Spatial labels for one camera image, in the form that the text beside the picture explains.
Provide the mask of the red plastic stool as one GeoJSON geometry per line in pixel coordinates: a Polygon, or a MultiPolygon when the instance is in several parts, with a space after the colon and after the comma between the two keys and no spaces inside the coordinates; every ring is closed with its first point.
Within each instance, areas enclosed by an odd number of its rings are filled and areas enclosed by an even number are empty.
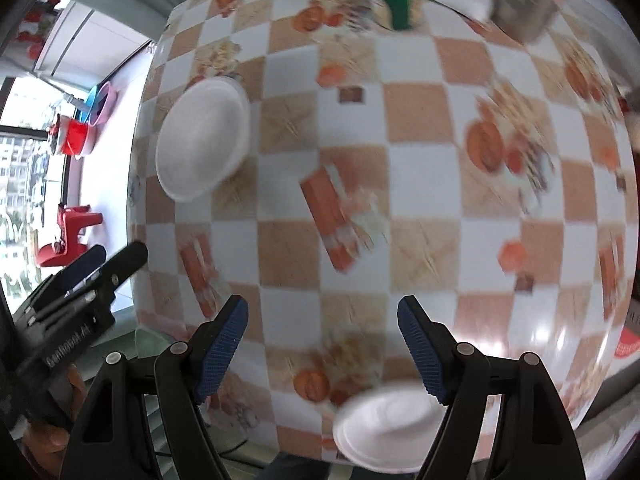
{"type": "Polygon", "coordinates": [[[59,204],[56,223],[61,236],[52,244],[44,245],[38,250],[36,265],[46,268],[72,263],[88,250],[88,246],[79,241],[81,231],[90,226],[99,226],[102,221],[103,214],[92,211],[89,206],[59,204]]]}

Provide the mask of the checkered patterned tablecloth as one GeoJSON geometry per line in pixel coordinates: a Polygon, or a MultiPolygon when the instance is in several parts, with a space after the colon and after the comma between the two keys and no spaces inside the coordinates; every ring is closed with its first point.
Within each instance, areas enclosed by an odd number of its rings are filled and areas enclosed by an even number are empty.
{"type": "Polygon", "coordinates": [[[142,325],[176,339],[243,296],[250,322],[205,419],[338,460],[334,411],[416,369],[398,301],[488,356],[541,356],[570,421],[611,369],[638,243],[634,158],[577,15],[533,44],[427,1],[410,32],[368,0],[186,0],[142,93],[128,228],[149,248],[142,325]],[[160,127],[215,76],[250,101],[238,172],[186,203],[160,184],[160,127]]]}

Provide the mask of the blue plastic basin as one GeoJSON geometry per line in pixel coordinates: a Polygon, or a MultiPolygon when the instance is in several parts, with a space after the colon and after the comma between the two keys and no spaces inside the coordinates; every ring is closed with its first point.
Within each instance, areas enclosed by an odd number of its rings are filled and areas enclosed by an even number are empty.
{"type": "Polygon", "coordinates": [[[89,91],[89,93],[87,94],[87,97],[85,99],[85,104],[87,105],[87,109],[83,110],[80,115],[79,115],[79,120],[81,122],[88,122],[91,112],[92,112],[92,108],[93,108],[93,104],[94,102],[96,102],[96,95],[98,94],[99,91],[99,87],[98,86],[93,86],[91,88],[91,90],[89,91]]]}

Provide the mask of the pink plastic basin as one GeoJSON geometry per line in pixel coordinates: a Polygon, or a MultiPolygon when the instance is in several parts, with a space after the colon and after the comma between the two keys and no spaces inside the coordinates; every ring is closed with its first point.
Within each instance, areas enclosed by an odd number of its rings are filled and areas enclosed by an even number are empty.
{"type": "Polygon", "coordinates": [[[96,97],[89,113],[88,124],[91,127],[103,125],[111,117],[116,101],[117,91],[109,81],[104,82],[96,92],[96,97]]]}

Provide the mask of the metal cup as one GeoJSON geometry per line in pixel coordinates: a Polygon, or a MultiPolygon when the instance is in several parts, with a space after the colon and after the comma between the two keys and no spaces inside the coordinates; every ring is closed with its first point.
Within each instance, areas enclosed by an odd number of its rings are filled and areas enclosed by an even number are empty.
{"type": "Polygon", "coordinates": [[[554,0],[496,0],[491,19],[520,44],[535,42],[559,11],[554,0]]]}

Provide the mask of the red plastic bucket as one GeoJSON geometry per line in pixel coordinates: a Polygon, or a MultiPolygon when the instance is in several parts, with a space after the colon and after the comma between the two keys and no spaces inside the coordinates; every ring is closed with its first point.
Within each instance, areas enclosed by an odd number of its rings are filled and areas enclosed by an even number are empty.
{"type": "Polygon", "coordinates": [[[56,116],[48,135],[55,155],[81,158],[91,154],[96,145],[96,128],[65,115],[56,116]]]}

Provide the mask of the small white foam plate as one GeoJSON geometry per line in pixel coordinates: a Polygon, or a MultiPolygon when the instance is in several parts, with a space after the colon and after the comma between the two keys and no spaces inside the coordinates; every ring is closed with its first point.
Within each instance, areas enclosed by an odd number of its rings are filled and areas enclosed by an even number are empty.
{"type": "Polygon", "coordinates": [[[381,474],[417,472],[445,413],[422,382],[389,382],[353,396],[337,410],[333,440],[359,467],[381,474]]]}

